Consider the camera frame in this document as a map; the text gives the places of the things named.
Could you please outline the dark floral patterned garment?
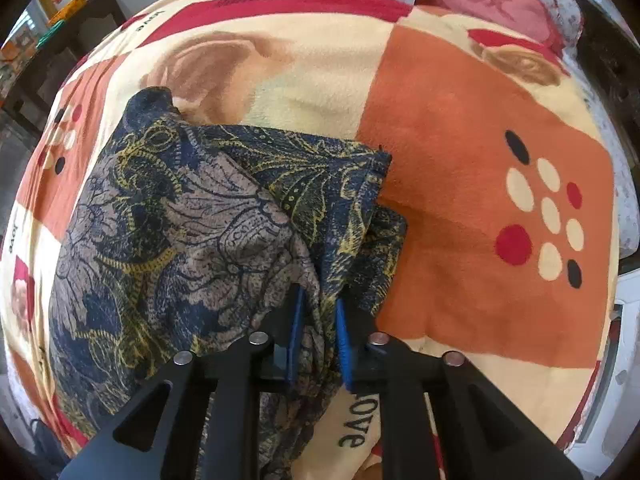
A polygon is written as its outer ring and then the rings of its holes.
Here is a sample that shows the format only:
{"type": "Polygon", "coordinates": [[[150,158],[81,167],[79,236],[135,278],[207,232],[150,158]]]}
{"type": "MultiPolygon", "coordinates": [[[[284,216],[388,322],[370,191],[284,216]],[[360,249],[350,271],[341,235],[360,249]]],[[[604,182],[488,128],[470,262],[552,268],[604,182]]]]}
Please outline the dark floral patterned garment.
{"type": "Polygon", "coordinates": [[[193,125],[133,96],[81,191],[50,301],[62,414],[94,436],[169,358],[227,349],[307,295],[295,389],[260,400],[260,473],[291,477],[338,389],[335,304],[376,313],[407,232],[378,194],[392,158],[356,141],[193,125]]]}

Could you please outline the white floral upholstered chair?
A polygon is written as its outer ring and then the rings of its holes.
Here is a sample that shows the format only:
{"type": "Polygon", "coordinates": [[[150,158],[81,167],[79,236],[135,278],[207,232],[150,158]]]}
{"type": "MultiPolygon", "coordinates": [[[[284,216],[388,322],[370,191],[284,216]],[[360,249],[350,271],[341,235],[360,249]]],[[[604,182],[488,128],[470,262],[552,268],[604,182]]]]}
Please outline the white floral upholstered chair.
{"type": "Polygon", "coordinates": [[[604,353],[565,455],[585,479],[602,479],[639,423],[639,272],[620,276],[604,353]]]}

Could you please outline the red orange love blanket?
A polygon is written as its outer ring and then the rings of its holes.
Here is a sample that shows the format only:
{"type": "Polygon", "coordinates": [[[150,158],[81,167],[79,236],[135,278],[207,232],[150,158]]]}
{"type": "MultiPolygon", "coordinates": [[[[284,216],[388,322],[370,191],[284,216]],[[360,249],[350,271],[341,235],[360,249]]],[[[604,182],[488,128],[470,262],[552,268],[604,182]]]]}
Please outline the red orange love blanket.
{"type": "MultiPolygon", "coordinates": [[[[58,257],[99,154],[143,89],[197,126],[356,141],[392,158],[378,203],[407,223],[381,330],[466,353],[551,440],[602,349],[618,267],[610,155],[576,78],[503,26],[396,0],[160,0],[65,77],[1,256],[10,391],[35,471],[85,437],[50,363],[58,257]]],[[[377,479],[375,396],[337,392],[288,479],[377,479]]]]}

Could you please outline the dark wooden side table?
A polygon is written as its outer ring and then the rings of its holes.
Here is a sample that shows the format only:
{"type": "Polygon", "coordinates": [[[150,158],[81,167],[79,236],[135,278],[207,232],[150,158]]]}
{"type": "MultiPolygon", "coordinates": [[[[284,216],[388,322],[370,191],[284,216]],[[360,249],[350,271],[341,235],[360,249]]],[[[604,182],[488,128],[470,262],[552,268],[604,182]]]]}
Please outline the dark wooden side table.
{"type": "Polygon", "coordinates": [[[9,118],[32,136],[39,138],[42,135],[42,129],[22,113],[22,106],[25,101],[29,101],[40,113],[47,113],[50,110],[51,104],[38,94],[38,90],[47,80],[55,59],[65,50],[69,50],[76,61],[87,55],[92,47],[86,48],[81,42],[79,36],[81,26],[86,21],[99,20],[108,16],[114,21],[116,27],[126,22],[125,14],[117,0],[88,0],[82,8],[64,21],[50,39],[36,50],[10,84],[8,94],[2,103],[2,110],[9,115],[9,118]]]}

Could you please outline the dark carved wooden cabinet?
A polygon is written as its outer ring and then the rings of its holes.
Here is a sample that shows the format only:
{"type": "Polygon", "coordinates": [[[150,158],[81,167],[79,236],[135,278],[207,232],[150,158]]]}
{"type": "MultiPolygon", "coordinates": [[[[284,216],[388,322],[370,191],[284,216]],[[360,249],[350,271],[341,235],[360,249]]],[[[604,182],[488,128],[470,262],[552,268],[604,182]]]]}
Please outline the dark carved wooden cabinet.
{"type": "Polygon", "coordinates": [[[578,60],[602,92],[630,166],[639,168],[639,46],[595,1],[576,1],[584,18],[578,60]]]}

